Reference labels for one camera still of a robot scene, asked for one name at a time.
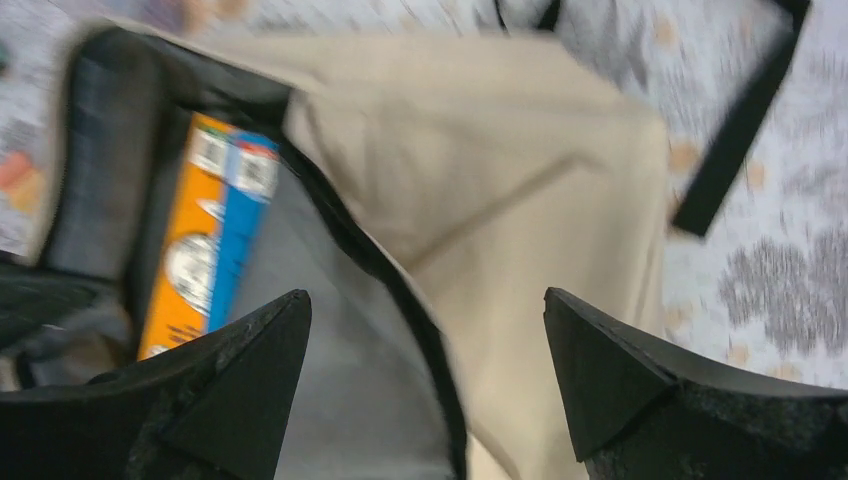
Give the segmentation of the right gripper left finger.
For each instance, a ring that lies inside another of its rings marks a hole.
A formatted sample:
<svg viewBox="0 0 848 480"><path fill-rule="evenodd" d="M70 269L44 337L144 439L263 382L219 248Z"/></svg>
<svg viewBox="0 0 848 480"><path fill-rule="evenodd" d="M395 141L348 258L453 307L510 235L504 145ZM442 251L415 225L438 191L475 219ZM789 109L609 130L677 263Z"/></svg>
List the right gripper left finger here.
<svg viewBox="0 0 848 480"><path fill-rule="evenodd" d="M76 386L1 397L5 479L270 479L311 326L294 290Z"/></svg>

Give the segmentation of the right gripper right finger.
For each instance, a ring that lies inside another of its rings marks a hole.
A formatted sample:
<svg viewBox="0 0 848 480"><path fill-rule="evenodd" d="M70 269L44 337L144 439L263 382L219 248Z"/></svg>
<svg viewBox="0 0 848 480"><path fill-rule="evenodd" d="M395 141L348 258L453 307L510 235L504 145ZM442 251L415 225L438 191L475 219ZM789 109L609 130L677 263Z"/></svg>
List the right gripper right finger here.
<svg viewBox="0 0 848 480"><path fill-rule="evenodd" d="M551 288L544 323L593 479L843 479L847 394L710 360Z"/></svg>

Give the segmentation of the orange children's book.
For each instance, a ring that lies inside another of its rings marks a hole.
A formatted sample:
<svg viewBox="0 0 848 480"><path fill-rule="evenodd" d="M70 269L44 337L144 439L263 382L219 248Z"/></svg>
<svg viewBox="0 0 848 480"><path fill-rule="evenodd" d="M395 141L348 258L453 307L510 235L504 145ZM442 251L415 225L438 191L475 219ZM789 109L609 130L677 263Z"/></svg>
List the orange children's book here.
<svg viewBox="0 0 848 480"><path fill-rule="evenodd" d="M232 127L195 112L141 335L146 360L208 331Z"/></svg>

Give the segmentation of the blue round-logo book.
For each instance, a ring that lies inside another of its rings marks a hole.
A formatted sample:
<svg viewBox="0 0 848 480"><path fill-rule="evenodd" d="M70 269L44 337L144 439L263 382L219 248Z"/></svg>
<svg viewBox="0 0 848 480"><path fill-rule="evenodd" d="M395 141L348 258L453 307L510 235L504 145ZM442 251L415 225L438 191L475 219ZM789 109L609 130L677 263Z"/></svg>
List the blue round-logo book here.
<svg viewBox="0 0 848 480"><path fill-rule="evenodd" d="M227 324L264 211L276 191L279 166L276 144L268 138L244 130L231 136L223 223L207 316L209 333Z"/></svg>

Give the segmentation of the cream canvas backpack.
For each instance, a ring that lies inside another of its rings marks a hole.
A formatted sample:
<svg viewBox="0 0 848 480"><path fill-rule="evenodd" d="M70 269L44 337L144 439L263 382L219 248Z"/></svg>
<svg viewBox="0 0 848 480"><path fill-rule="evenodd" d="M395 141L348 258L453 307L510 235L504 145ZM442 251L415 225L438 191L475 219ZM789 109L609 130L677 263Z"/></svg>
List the cream canvas backpack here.
<svg viewBox="0 0 848 480"><path fill-rule="evenodd" d="M311 300L270 479L593 479L545 295L662 339L654 111L540 36L193 43L103 20L59 68L38 319L102 318L119 344L145 321L191 118L208 115L232 127L227 156L244 130L280 162L222 328Z"/></svg>

